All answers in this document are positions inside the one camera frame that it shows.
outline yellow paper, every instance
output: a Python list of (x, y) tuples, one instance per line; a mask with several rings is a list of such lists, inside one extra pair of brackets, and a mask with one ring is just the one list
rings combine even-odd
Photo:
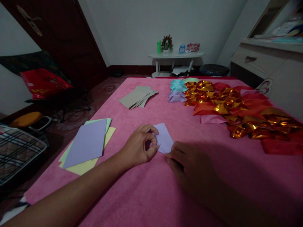
[[(112, 135), (114, 134), (114, 131), (116, 130), (116, 128), (114, 127), (109, 127), (107, 133), (105, 134), (105, 138), (104, 138), (104, 146), (103, 149), (105, 148), (105, 146), (107, 145), (107, 143), (109, 142), (110, 138), (112, 137)], [(72, 143), (69, 145), (69, 147), (66, 149), (66, 151), (64, 152), (64, 154), (61, 156), (61, 158), (65, 155), (65, 153), (69, 152), (70, 147), (72, 146)], [(69, 168), (66, 168), (65, 170), (73, 172), (75, 174), (78, 175), (83, 175), (84, 173), (86, 173), (87, 171), (89, 171), (90, 169), (92, 169), (95, 164), (97, 163), (99, 158), (95, 158), (83, 163), (80, 163), (78, 165), (75, 166), (71, 166)], [(59, 165), (59, 167), (63, 167), (65, 161), (62, 161), (61, 164)]]

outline white wall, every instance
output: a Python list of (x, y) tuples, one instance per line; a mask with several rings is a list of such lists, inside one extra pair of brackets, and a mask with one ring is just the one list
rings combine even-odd
[(111, 65), (151, 65), (148, 54), (170, 34), (174, 51), (200, 43), (215, 63), (247, 0), (85, 0)]
[[(28, 54), (41, 49), (0, 3), (0, 56)], [(32, 95), (22, 78), (0, 65), (0, 119), (29, 104)]]
[(96, 27), (96, 24), (95, 24), (95, 21), (92, 17), (92, 13), (91, 11), (89, 10), (89, 7), (88, 7), (88, 4), (87, 4), (87, 1), (86, 0), (78, 0), (79, 2), (79, 5), (81, 6), (81, 9), (82, 9), (82, 12), (85, 16), (85, 19), (88, 23), (88, 26), (92, 32), (92, 35), (94, 36), (94, 39), (97, 43), (97, 46), (100, 50), (100, 53), (102, 55), (102, 58), (106, 64), (106, 66), (110, 66), (110, 61), (108, 59), (108, 56), (107, 56), (107, 53), (106, 53), (106, 50), (104, 48), (104, 45), (103, 45), (103, 42), (101, 40), (101, 37), (98, 33), (98, 30), (97, 30), (97, 27)]
[(230, 33), (216, 64), (229, 67), (230, 60), (243, 38), (247, 38), (250, 31), (262, 15), (270, 0), (248, 0)]

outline wooden door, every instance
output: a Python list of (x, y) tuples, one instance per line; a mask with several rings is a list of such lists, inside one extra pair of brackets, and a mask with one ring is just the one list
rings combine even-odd
[(77, 0), (0, 1), (37, 45), (50, 52), (75, 85), (91, 89), (108, 77)]

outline right hand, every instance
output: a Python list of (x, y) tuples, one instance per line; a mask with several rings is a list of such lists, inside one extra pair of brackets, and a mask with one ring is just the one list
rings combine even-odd
[(221, 180), (211, 159), (199, 148), (176, 141), (171, 152), (165, 155), (181, 188), (199, 202), (204, 202), (220, 186)]

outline plaid fabric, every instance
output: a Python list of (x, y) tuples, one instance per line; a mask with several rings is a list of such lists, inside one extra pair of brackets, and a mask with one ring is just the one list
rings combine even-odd
[(26, 132), (0, 125), (0, 186), (46, 149), (47, 145)]

